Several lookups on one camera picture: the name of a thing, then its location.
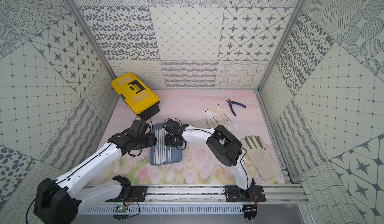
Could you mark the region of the blue grey storage tray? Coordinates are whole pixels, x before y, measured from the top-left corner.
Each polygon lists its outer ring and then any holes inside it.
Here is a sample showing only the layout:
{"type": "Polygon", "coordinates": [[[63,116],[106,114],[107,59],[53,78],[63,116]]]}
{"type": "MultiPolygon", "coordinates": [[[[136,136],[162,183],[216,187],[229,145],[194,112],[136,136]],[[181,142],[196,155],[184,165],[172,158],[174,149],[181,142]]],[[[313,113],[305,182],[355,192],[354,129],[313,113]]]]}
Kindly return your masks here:
{"type": "Polygon", "coordinates": [[[150,164],[160,166],[181,162],[182,152],[176,147],[166,146],[167,132],[163,129],[163,124],[154,124],[152,133],[155,135],[157,143],[150,148],[150,164]]]}

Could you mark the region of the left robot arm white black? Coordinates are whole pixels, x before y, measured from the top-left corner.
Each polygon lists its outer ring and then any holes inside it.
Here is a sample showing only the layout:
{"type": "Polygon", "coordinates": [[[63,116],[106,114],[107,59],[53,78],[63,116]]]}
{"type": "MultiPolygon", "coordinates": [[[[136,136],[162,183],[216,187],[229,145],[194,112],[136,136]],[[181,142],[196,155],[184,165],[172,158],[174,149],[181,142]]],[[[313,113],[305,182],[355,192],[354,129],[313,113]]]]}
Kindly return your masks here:
{"type": "Polygon", "coordinates": [[[132,187],[128,178],[115,176],[109,182],[84,190],[88,182],[108,165],[133,150],[156,145],[152,125],[136,119],[130,128],[112,135],[101,149],[66,174],[38,185],[37,195],[29,210],[44,224],[70,224],[79,214],[105,201],[122,202],[125,208],[130,201],[144,199],[143,190],[132,187]]]}

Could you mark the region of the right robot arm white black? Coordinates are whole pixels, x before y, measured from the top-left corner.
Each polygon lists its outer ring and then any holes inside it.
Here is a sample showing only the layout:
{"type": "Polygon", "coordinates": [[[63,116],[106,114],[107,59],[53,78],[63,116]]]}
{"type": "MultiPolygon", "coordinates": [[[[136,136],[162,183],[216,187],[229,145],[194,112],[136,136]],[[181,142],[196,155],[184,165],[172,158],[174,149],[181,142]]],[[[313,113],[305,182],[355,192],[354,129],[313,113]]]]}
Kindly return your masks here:
{"type": "Polygon", "coordinates": [[[252,178],[244,165],[246,150],[223,125],[202,129],[188,124],[181,125],[169,118],[164,123],[163,129],[167,133],[167,146],[179,147],[189,142],[206,144],[221,164],[230,167],[238,188],[247,191],[251,187],[252,178]]]}

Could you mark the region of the pile of wrapped straws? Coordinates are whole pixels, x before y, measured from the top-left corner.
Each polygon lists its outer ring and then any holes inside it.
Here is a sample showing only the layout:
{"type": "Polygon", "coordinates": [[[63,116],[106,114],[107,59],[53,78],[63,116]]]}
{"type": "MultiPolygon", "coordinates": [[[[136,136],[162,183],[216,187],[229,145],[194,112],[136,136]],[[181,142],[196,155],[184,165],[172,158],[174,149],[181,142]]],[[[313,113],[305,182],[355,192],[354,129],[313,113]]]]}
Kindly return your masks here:
{"type": "Polygon", "coordinates": [[[202,119],[209,128],[223,125],[229,130],[239,130],[236,125],[221,109],[219,105],[213,109],[202,110],[202,119]]]}

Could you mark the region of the yellow black toolbox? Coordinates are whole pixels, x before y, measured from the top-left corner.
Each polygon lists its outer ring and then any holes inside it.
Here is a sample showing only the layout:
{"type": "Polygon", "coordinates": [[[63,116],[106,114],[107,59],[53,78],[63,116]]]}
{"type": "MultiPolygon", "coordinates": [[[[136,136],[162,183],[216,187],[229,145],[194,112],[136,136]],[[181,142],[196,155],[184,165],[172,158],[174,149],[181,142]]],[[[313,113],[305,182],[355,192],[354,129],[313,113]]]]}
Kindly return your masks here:
{"type": "Polygon", "coordinates": [[[135,74],[127,73],[113,80],[111,86],[136,116],[148,120],[159,113],[159,97],[135,74]]]}

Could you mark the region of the pink floral table mat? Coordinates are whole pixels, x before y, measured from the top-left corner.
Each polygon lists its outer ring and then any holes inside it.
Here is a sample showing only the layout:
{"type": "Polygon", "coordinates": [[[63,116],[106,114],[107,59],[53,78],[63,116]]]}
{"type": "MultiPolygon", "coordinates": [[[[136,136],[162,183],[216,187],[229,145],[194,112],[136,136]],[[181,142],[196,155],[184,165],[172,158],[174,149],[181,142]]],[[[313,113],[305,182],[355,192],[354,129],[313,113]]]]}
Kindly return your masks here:
{"type": "MultiPolygon", "coordinates": [[[[239,127],[231,130],[238,138],[260,136],[273,159],[277,159],[256,94],[252,90],[156,90],[160,99],[160,111],[152,122],[163,123],[175,117],[182,123],[197,128],[209,128],[202,119],[202,110],[219,105],[222,111],[239,127]],[[244,104],[234,105],[234,116],[226,102],[228,99],[244,104]]],[[[222,165],[201,143],[188,143],[183,149],[183,158],[176,164],[153,166],[150,150],[144,149],[140,156],[125,155],[106,167],[92,179],[92,184],[103,184],[112,177],[121,175],[133,184],[234,184],[229,167],[222,165]]]]}

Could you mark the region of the white work glove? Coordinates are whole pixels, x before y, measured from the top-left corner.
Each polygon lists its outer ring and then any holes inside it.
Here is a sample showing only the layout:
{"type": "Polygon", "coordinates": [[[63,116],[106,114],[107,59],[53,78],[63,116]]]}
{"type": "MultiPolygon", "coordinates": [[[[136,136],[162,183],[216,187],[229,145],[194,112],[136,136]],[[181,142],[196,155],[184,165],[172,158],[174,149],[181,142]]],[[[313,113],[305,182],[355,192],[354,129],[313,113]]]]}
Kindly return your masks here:
{"type": "Polygon", "coordinates": [[[282,174],[281,168],[271,156],[267,145],[260,136],[246,136],[240,139],[240,142],[247,150],[248,156],[262,180],[275,178],[282,174]]]}

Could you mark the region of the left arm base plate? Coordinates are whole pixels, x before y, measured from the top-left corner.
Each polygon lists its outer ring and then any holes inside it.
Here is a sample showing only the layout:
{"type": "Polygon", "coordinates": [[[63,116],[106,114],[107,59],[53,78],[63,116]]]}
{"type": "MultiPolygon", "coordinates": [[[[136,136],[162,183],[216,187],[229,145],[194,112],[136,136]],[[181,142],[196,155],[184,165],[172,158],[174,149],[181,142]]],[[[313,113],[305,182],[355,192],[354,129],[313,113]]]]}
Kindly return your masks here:
{"type": "Polygon", "coordinates": [[[122,188],[119,200],[123,201],[134,201],[144,202],[147,195],[147,186],[125,186],[122,188]]]}

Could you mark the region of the blue handled pliers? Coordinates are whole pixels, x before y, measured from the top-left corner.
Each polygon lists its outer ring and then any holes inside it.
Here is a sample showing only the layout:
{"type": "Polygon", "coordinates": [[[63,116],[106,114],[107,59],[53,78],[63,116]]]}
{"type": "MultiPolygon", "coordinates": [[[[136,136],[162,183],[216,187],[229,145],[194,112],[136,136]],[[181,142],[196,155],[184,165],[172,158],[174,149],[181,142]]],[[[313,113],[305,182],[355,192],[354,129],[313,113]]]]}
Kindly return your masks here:
{"type": "Polygon", "coordinates": [[[232,112],[232,114],[233,114],[234,116],[237,115],[237,114],[235,113],[235,111],[234,111],[234,108],[233,108],[234,105],[241,106],[242,108],[246,108],[246,106],[245,106],[244,104],[241,104],[241,103],[236,102],[236,101],[231,101],[230,99],[228,99],[226,102],[228,103],[228,106],[230,107],[230,110],[231,110],[231,112],[232,112]]]}

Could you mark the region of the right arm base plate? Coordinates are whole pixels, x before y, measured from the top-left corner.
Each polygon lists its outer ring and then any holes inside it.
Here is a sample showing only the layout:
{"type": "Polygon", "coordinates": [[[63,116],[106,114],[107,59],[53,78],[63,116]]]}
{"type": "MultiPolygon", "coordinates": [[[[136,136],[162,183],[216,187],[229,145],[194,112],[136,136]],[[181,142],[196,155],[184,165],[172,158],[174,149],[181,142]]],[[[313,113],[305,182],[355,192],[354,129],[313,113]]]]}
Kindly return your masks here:
{"type": "Polygon", "coordinates": [[[266,196],[262,186],[251,186],[244,191],[237,186],[224,186],[224,194],[227,202],[265,202],[266,196]]]}

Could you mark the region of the aluminium rail frame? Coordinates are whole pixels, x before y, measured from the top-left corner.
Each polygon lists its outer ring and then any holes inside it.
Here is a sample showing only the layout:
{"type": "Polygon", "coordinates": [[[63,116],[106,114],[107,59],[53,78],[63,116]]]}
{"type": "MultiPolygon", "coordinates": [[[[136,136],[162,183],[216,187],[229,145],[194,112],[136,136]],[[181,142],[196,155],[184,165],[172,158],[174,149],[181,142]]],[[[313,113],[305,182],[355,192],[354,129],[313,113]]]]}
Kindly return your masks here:
{"type": "MultiPolygon", "coordinates": [[[[211,185],[146,185],[147,189],[134,195],[132,204],[222,204],[227,202],[224,184],[211,185]]],[[[265,197],[236,198],[237,204],[308,204],[300,184],[261,184],[265,197]]]]}

